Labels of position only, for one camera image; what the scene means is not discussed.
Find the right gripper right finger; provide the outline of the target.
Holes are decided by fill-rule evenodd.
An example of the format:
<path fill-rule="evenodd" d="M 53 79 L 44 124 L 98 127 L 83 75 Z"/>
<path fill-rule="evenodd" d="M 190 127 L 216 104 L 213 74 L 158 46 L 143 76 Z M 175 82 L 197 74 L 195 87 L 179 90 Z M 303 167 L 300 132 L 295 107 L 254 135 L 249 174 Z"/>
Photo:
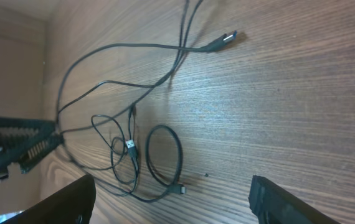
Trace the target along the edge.
<path fill-rule="evenodd" d="M 259 224 L 339 224 L 262 176 L 252 177 L 248 201 Z"/>

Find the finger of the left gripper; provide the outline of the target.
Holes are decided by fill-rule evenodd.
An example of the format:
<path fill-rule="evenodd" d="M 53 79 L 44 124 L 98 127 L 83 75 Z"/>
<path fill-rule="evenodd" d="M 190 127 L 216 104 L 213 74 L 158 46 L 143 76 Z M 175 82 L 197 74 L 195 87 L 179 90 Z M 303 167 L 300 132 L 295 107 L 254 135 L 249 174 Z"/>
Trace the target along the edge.
<path fill-rule="evenodd" d="M 64 143 L 51 120 L 0 117 L 0 174 L 7 166 L 20 165 L 23 174 Z"/>

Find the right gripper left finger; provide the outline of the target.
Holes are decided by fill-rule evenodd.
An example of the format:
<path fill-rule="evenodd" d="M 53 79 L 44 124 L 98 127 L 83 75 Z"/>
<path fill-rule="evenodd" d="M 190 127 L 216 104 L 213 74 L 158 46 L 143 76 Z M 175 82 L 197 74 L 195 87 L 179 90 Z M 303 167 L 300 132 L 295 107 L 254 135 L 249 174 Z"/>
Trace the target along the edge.
<path fill-rule="evenodd" d="M 89 224 L 95 200 L 94 178 L 87 174 L 5 223 Z"/>

